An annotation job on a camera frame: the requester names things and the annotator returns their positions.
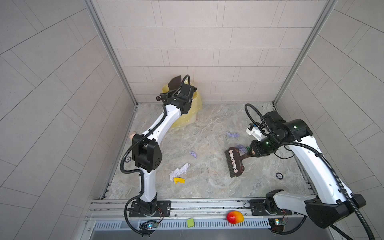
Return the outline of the dark brown dustpan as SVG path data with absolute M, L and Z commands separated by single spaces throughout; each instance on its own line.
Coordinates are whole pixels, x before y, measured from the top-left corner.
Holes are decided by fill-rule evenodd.
M 172 78 L 168 83 L 168 88 L 170 91 L 177 90 L 182 84 L 182 76 L 179 75 L 177 77 Z

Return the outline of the yellow bagged trash bin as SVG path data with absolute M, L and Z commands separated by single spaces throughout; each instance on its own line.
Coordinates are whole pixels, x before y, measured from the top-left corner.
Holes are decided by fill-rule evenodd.
M 169 91 L 168 86 L 163 87 L 163 92 L 166 93 Z M 197 118 L 197 113 L 202 109 L 202 100 L 200 93 L 196 91 L 193 95 L 193 100 L 192 100 L 192 106 L 190 110 L 188 111 L 187 114 L 181 115 L 181 111 L 179 113 L 179 118 L 173 122 L 171 125 L 171 129 L 175 128 L 183 128 L 187 125 L 190 125 L 195 122 Z

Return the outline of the brown hand brush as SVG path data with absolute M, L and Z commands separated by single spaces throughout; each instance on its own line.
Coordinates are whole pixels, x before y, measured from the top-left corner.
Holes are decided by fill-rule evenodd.
M 245 167 L 243 165 L 243 160 L 248 158 L 248 153 L 243 155 L 240 154 L 240 149 L 235 147 L 230 147 L 225 151 L 225 156 L 229 168 L 230 177 L 239 177 L 245 171 Z

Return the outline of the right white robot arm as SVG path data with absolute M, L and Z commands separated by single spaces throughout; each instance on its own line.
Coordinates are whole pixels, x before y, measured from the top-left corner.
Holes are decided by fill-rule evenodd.
M 355 195 L 339 178 L 338 174 L 323 155 L 307 123 L 301 119 L 285 121 L 278 112 L 262 115 L 252 104 L 245 105 L 245 111 L 258 130 L 250 145 L 249 157 L 261 158 L 274 154 L 280 147 L 288 146 L 304 167 L 313 186 L 315 197 L 273 191 L 274 204 L 308 217 L 318 227 L 331 227 L 344 238 L 350 237 L 335 226 L 335 223 L 350 214 L 355 214 L 370 240 L 375 236 L 360 212 L 366 205 L 362 195 Z

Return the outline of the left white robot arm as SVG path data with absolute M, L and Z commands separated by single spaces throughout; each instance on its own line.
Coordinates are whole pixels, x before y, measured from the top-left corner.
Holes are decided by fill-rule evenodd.
M 134 199 L 144 215 L 153 215 L 157 208 L 155 171 L 163 158 L 160 143 L 174 122 L 189 112 L 196 91 L 196 87 L 182 83 L 177 89 L 157 96 L 163 102 L 162 114 L 143 134 L 133 136 L 132 145 L 120 161 L 123 174 L 140 175 L 141 190 Z

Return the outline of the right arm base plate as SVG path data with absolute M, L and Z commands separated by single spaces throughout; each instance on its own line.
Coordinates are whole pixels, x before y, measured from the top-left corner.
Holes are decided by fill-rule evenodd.
M 278 208 L 276 203 L 269 199 L 249 200 L 249 205 L 253 216 L 292 215 L 292 211 Z

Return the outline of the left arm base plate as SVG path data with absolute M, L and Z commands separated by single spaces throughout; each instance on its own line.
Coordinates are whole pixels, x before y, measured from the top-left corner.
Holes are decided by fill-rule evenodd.
M 134 201 L 128 208 L 129 217 L 169 217 L 171 201 L 145 202 L 141 199 Z

